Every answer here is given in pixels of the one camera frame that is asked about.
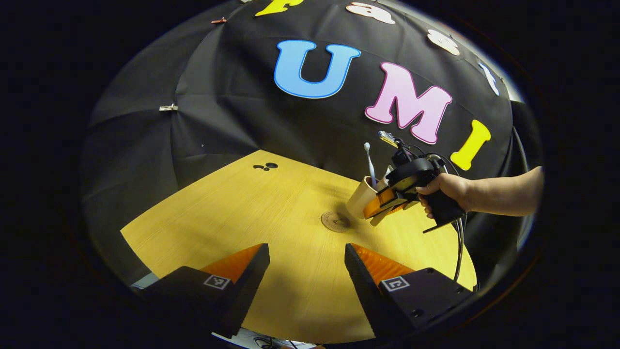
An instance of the human hand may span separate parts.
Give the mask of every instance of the human hand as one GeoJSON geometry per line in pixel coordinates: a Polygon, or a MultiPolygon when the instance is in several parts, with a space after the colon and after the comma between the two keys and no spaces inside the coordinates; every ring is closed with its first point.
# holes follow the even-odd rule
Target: human hand
{"type": "Polygon", "coordinates": [[[455,200],[459,206],[465,211],[471,211],[471,203],[467,198],[467,191],[471,187],[471,181],[466,178],[455,176],[448,173],[440,173],[437,178],[433,179],[424,187],[416,187],[420,204],[427,213],[428,218],[433,218],[432,208],[428,205],[427,195],[438,190],[443,191],[448,197],[455,200]]]}

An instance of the wooden table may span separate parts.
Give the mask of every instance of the wooden table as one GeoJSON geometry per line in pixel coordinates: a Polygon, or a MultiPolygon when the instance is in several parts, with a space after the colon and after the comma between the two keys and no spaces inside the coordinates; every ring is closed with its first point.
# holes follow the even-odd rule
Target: wooden table
{"type": "MultiPolygon", "coordinates": [[[[458,250],[451,225],[434,226],[423,208],[387,216],[377,227],[350,217],[345,202],[358,182],[259,150],[196,181],[140,215],[122,234],[155,275],[180,266],[202,268],[257,243],[271,263],[243,327],[277,338],[342,343],[373,338],[344,263],[357,243],[419,270],[454,276],[458,250]],[[254,165],[276,163],[264,171],[254,165]],[[336,211],[351,227],[333,232],[321,214],[336,211]]],[[[465,249],[458,282],[476,273],[465,249]]]]}

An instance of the cup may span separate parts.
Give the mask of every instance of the cup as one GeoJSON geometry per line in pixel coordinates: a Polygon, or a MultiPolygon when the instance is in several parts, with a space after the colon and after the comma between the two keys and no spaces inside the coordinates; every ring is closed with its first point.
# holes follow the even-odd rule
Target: cup
{"type": "Polygon", "coordinates": [[[355,218],[364,219],[364,207],[377,195],[377,191],[372,188],[372,185],[370,176],[365,176],[347,201],[347,210],[355,218]]]}

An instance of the toothbrush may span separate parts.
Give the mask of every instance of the toothbrush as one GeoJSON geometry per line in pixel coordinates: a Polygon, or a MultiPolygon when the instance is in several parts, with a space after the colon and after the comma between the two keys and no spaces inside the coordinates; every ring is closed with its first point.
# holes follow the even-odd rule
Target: toothbrush
{"type": "Polygon", "coordinates": [[[368,167],[370,168],[370,178],[373,181],[373,188],[377,185],[377,179],[374,177],[374,167],[373,162],[370,160],[370,143],[364,143],[364,149],[366,150],[366,155],[368,155],[368,167]]]}

